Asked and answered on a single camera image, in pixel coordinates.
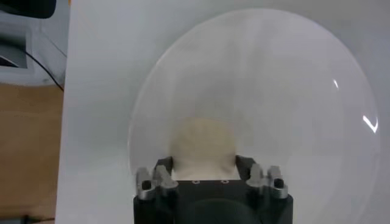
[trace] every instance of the beige foam object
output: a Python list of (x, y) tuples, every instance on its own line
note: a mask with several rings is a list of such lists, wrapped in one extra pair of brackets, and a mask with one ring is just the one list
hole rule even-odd
[(225, 122), (189, 118), (178, 127), (171, 142), (176, 180), (238, 179), (233, 132)]

